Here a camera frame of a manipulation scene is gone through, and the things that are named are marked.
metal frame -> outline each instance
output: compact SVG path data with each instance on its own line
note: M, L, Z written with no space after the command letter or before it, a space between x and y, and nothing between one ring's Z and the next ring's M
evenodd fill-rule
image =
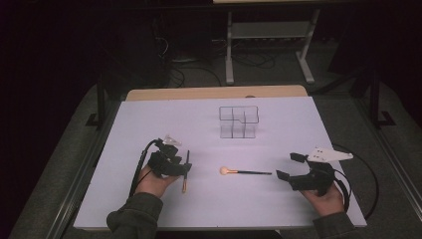
M206 11L206 12L227 12L227 11L277 11L278 8L323 8L331 6L361 5L367 6L373 4L370 0L302 0L302 1L280 1L280 2L255 2L255 3L199 3L199 4L158 4L135 2L126 6L91 6L83 8L82 11L93 13L115 13L115 12L186 12L186 11Z
M101 129L97 130L95 139L85 155L68 193L60 205L59 212L54 219L46 238L62 238L63 233L74 216L74 213L78 211L90 184L91 177L93 176L93 168L103 151L103 147L106 143L106 139L111 130L112 123L114 122L119 106L120 102L112 102L110 103L110 106L108 106L108 116L102 123Z
M302 50L296 52L296 55L305 80L308 84L313 84L315 80L306 57L317 25L319 12L320 9L315 9L310 21L268 23L233 23L232 12L229 12L227 20L226 84L232 86L235 83L232 62L232 39L248 38L305 38Z
M391 147L390 143L386 139L382 130L373 124L373 121L367 117L364 102L362 100L356 100L355 104L362 114L367 127L372 131L372 134L375 136L375 139L378 141L379 146L384 151L386 157L388 158L391 167L393 169L394 175L397 178L398 183L404 191L407 199L409 200L413 210L418 216L419 220L422 222L422 194L416 188L415 184L412 182L407 171L404 169L403 165L400 162L399 157L395 153L394 149Z

person's left hand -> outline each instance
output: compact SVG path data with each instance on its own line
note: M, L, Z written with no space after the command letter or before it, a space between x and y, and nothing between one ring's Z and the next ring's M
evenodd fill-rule
M150 170L151 168L147 165L140 171L138 180L145 174L147 175L139 182L134 194L138 192L147 192L160 198L164 194L167 186L179 178L179 176L157 177Z
M334 183L324 196L317 196L317 191L301 191L301 193L311 203L319 216L328 216L344 211L342 194Z

finger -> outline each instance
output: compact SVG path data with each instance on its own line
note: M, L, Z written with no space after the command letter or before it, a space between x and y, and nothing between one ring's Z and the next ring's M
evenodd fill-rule
M166 182L167 186L179 179L180 176L168 176L164 178L164 181Z
M151 167L147 164L140 172L141 174L146 174L150 170L151 170Z
M337 188L337 186L335 186L335 183L333 183L331 185L331 187L328 189L328 191L338 191L338 188Z
M317 190L305 190L301 191L301 194L307 199L312 200L317 197Z

black cable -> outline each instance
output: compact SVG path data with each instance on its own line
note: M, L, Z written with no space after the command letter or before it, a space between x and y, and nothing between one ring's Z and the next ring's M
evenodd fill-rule
M139 185L139 183L143 180L143 178L145 178L150 172L152 171L152 169L150 169L138 182L137 182L137 184L136 184L136 187L137 187L137 185Z
M214 72L212 72L209 69L201 68L201 67L182 67L182 68L177 68L177 69L193 69L193 70L198 69L198 70L206 71L206 72L210 73L211 75L213 75L217 79L218 86L221 87L220 78L217 76L217 74L215 74Z
M347 188L345 187L344 183L341 180L339 180L337 178L335 178L334 180L335 180L335 182L337 182L338 186L340 187L340 189L341 189L341 191L343 193L343 197L344 197L344 211L347 212L348 206L350 205L350 195L347 194Z
M171 68L171 70L173 70L173 71L175 71L175 72L177 72L177 73L179 73L180 75L181 75L181 78L177 78L176 76L174 76L172 73L171 73L171 71L170 71L170 75L171 75L171 77L173 77L172 79L173 80L178 80L178 81L180 81L180 82L175 82L175 81L173 81L175 84L176 84L176 88L181 88L181 87L183 87L184 86L184 82L185 82L185 75L183 74L183 72L181 72L180 70L178 70L177 68L174 68L174 67L172 67Z
M239 63L240 65L244 65L244 66L247 66L247 67L256 67L256 68L260 68L260 69L272 69L276 66L276 61L275 61L276 57L270 56L270 58L267 59L266 57L264 57L260 54L257 54L257 56L261 57L263 59L263 61L260 62L260 63L256 63L256 62L254 62L254 61L252 61L248 58L244 58L244 60L240 60L239 59L240 57L237 56L237 55L232 55L232 59L235 62ZM263 65L267 64L268 62L272 62L272 65L270 67L263 67Z
M337 169L335 169L334 171L336 171L339 174L341 174L345 178L345 180L347 181L347 184L348 184L348 196L350 197L351 196L351 184L350 184L350 181L348 180L348 178L345 176L344 173L338 171Z
M342 148L342 149L344 149L344 150L352 153L353 155L355 155L360 161L362 161L366 165L366 167L369 169L370 173L372 174L373 180L375 182L375 198L373 200L373 203L372 203L371 208L369 209L369 211L364 216L365 220L367 220L372 215L372 213L375 210L375 207L376 207L376 205L378 203L378 199L379 199L379 183L378 183L378 178L376 177L375 172L369 166L369 164L365 160L363 160L363 158L360 157L357 153L353 152L352 150L348 149L345 146L339 145L339 144L334 143L334 142L332 142L332 145L337 146L337 147L340 147L340 148Z
M133 195L133 192L134 192L134 190L136 189L136 186L139 184L139 182L140 181L137 181L137 179L139 178L139 174L140 174L140 171L142 170L142 166L143 166L143 163L145 162L145 158L146 158L146 155L148 154L148 150L149 150L149 148L152 146L152 144L153 143L156 143L157 142L157 140L155 139L155 140L153 140L153 141L151 141L147 146L146 146L146 148L142 151L142 154L140 155L140 159L139 159L139 162L137 163L137 167L136 167L136 171L134 172L134 176L133 176L133 180L132 180L132 184L131 184L131 187L130 187L130 192L129 192L129 197L131 197L132 195Z

dark background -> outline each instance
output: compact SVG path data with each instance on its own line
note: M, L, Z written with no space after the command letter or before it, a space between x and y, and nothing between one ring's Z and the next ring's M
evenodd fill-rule
M334 72L348 74L372 59L382 81L422 125L421 3L375 2L364 9L323 10L315 40L339 41ZM165 61L157 57L150 28L152 15L79 11L106 3L112 1L0 3L1 238L13 228L80 100L100 76L113 79L106 82L112 96L166 83ZM201 49L211 38L224 37L218 30L224 17L168 14L167 20L177 21L164 25L161 33L180 49ZM201 44L189 44L198 36ZM113 81L125 81L126 87L115 89Z

